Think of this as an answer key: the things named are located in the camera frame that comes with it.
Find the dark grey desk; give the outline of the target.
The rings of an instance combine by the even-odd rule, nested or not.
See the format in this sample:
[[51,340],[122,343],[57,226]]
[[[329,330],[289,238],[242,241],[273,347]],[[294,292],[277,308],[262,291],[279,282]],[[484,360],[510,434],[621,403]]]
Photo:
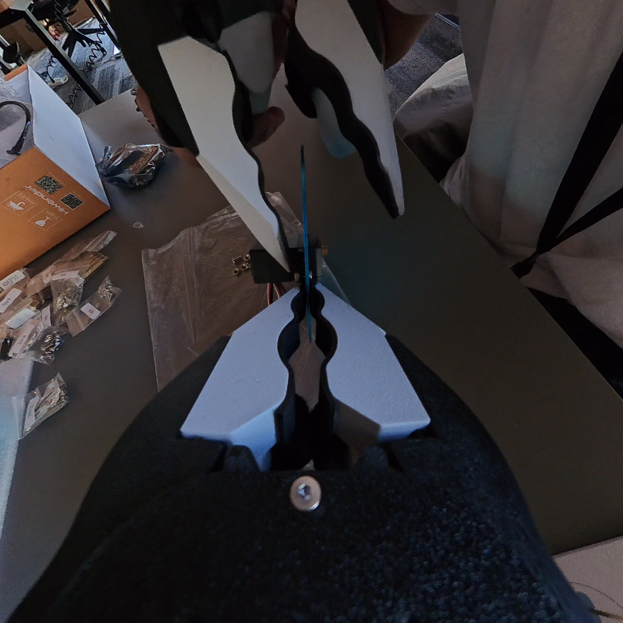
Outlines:
[[[554,553],[622,534],[622,401],[399,144],[406,211],[392,220],[360,159],[336,160],[279,95],[284,126],[257,150],[269,191],[300,214],[300,144],[311,229],[350,303],[442,378],[503,452]],[[20,443],[2,552],[46,565],[121,432],[156,393],[141,250],[228,205],[170,154],[142,191],[106,187],[117,231],[104,269],[122,294],[56,368],[71,403]]]

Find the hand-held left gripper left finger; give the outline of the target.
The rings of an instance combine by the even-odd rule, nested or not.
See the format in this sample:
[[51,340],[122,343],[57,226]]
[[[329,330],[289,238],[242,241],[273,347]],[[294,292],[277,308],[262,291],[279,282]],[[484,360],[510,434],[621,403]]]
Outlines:
[[260,470],[270,468],[271,449],[288,442],[295,428],[295,382],[289,359],[300,346],[298,288],[232,333],[188,417],[187,438],[245,446]]

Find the orange cardboard box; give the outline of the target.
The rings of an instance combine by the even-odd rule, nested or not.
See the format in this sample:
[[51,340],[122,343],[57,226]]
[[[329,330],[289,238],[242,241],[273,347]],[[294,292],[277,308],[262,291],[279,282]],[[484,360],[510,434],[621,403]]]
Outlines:
[[22,269],[110,205],[79,117],[31,68],[1,97],[1,277]]

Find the person's right hand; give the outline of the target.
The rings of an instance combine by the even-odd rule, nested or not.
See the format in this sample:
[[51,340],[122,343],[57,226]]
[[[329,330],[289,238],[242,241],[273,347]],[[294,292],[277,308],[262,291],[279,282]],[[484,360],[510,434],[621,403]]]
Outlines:
[[264,113],[253,114],[253,132],[248,143],[255,148],[265,143],[284,122],[285,114],[278,106],[270,106]]

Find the blue round metal plate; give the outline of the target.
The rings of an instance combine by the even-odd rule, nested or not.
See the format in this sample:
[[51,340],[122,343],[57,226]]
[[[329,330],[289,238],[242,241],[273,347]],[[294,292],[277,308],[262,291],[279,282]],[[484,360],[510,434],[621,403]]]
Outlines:
[[308,329],[308,341],[313,341],[312,330],[312,313],[311,313],[311,289],[313,272],[310,262],[310,241],[309,241],[309,229],[308,229],[308,209],[307,209],[307,176],[305,166],[305,147],[303,144],[300,146],[300,167],[301,167],[301,210],[302,210],[302,225],[303,225],[303,261],[305,268],[305,296],[306,296],[306,313],[307,313],[307,329]]

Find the pile of clear hardware bags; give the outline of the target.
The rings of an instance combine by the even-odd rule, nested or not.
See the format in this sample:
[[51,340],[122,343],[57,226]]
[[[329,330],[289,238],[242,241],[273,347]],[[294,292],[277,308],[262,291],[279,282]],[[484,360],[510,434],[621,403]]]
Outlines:
[[1,378],[16,393],[8,399],[11,435],[22,439],[68,404],[60,374],[27,393],[31,365],[51,364],[68,336],[76,336],[109,310],[121,290],[106,276],[83,299],[87,279],[107,260],[103,250],[116,237],[106,230],[77,243],[34,276],[16,270],[1,281]]

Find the dark blue plastic bundle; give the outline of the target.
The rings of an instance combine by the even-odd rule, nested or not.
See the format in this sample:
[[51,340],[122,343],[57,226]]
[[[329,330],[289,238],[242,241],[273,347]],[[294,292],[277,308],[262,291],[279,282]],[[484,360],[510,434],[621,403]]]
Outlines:
[[106,146],[96,163],[99,176],[123,189],[142,189],[152,183],[171,148],[164,144],[128,143],[113,150]]

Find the white instruction sheet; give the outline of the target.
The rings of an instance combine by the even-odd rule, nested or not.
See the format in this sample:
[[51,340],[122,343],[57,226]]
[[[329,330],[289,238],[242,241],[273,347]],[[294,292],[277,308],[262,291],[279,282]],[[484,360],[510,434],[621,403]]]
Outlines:
[[591,622],[622,622],[622,537],[555,555]]

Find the clear plastic bag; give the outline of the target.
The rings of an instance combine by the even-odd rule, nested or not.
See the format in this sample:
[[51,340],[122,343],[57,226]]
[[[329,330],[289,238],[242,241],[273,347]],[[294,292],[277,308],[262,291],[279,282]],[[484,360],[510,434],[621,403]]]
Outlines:
[[256,241],[233,207],[141,252],[158,389],[267,306],[267,286],[234,259]]

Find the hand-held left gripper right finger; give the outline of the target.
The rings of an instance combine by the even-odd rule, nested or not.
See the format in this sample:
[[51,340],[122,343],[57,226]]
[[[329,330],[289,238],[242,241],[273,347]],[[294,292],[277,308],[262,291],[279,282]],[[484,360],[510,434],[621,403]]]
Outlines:
[[431,419],[398,362],[385,331],[323,285],[320,311],[336,333],[326,363],[336,402],[336,433],[343,440],[396,440]]

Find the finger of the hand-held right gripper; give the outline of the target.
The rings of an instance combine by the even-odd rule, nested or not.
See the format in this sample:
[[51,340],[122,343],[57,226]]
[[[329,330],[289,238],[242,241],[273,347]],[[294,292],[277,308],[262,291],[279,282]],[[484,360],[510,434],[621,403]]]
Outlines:
[[191,37],[158,46],[198,148],[198,162],[257,241],[286,270],[287,240],[263,190],[261,165],[235,124],[229,59]]
[[373,1],[298,1],[288,34],[287,90],[317,119],[336,158],[357,152],[391,217],[404,212],[402,178]]

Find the white foam sheet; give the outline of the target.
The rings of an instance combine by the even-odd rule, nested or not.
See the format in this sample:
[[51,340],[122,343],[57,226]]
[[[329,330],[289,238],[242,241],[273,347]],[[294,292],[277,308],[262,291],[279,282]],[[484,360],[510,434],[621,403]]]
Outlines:
[[29,393],[32,367],[33,362],[28,359],[9,358],[1,362],[1,530],[20,439],[22,398]]

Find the black servo motor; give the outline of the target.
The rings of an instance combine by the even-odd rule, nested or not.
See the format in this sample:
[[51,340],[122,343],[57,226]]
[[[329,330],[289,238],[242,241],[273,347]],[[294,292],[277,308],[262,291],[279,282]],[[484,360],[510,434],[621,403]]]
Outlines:
[[[304,236],[302,233],[287,234],[287,259],[289,268],[284,269],[259,243],[250,250],[250,267],[256,284],[276,284],[298,282],[304,276]],[[308,241],[308,269],[311,280],[322,276],[322,257],[328,248],[321,245],[320,239],[312,237]]]

